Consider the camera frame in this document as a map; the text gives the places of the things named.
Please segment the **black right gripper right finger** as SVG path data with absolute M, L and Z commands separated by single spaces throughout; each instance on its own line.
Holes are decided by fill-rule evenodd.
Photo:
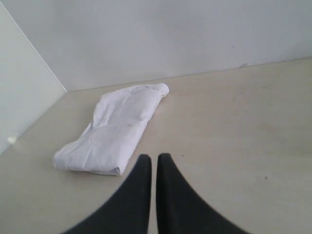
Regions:
M 158 156 L 156 215 L 160 234 L 245 234 L 206 203 L 168 153 Z

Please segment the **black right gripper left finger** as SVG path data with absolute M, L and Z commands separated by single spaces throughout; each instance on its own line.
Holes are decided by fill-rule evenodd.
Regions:
M 146 234 L 151 204 L 152 162 L 140 155 L 116 192 L 66 234 Z

